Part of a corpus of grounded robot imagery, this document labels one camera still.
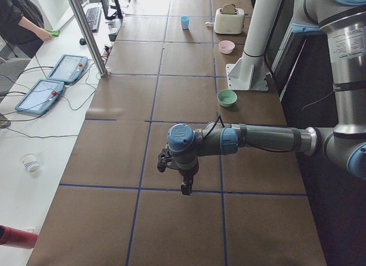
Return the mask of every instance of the white paper cup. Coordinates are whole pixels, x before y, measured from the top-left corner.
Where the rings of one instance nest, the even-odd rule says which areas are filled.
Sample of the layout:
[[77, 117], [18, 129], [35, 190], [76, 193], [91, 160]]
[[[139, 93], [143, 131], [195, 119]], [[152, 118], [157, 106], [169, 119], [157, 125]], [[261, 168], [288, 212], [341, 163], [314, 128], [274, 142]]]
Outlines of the white paper cup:
[[33, 173], [39, 168], [39, 162], [37, 161], [34, 154], [26, 154], [21, 157], [21, 163], [28, 170], [28, 172]]

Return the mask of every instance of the computer monitor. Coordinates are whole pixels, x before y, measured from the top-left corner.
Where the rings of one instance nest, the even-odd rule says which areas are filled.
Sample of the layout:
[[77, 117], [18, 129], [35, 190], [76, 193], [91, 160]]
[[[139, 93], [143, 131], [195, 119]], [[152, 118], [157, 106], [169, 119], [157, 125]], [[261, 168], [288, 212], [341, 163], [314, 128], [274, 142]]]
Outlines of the computer monitor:
[[115, 6], [110, 6], [111, 9], [116, 9], [116, 12], [111, 15], [108, 16], [108, 11], [109, 11], [109, 0], [101, 0], [102, 3], [102, 7], [103, 7], [103, 12], [104, 12], [104, 17], [107, 20], [112, 20], [115, 18], [119, 18], [119, 19], [123, 19], [122, 16], [122, 11], [121, 11], [121, 7], [120, 7], [120, 3], [118, 2], [118, 0], [113, 0], [114, 3], [116, 4]]
[[102, 3], [102, 7], [103, 7], [103, 12], [104, 12], [105, 19], [109, 19], [109, 16], [108, 16], [109, 0], [101, 0], [101, 3]]

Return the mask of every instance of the wall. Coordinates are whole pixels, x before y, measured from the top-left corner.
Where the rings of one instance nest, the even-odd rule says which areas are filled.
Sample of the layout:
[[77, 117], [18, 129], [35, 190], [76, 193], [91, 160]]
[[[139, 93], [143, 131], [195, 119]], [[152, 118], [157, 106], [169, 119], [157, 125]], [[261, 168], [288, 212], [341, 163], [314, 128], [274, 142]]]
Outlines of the wall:
[[55, 29], [55, 25], [69, 8], [68, 0], [31, 0], [40, 9], [46, 29]]

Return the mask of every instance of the tablet screen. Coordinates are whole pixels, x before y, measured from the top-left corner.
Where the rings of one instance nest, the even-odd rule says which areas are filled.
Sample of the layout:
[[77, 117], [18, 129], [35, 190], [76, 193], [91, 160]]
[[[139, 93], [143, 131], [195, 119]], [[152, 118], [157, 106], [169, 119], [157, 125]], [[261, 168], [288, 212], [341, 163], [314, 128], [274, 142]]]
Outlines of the tablet screen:
[[69, 80], [73, 76], [75, 69], [78, 68], [79, 63], [82, 61], [82, 57], [66, 55], [62, 61], [57, 65], [50, 79], [55, 78], [57, 80]]
[[59, 83], [40, 81], [36, 87], [27, 95], [27, 98], [19, 105], [21, 109], [41, 110], [46, 101], [49, 100], [51, 92], [57, 88]]

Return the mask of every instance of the computer mouse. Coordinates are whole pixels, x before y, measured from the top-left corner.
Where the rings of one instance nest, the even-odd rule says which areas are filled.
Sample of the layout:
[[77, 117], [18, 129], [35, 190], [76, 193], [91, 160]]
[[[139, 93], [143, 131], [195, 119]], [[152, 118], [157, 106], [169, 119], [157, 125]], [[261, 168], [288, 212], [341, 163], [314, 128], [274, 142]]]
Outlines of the computer mouse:
[[80, 45], [86, 45], [86, 41], [85, 41], [85, 39], [84, 38], [80, 38], [80, 40], [79, 40], [79, 43], [80, 43]]

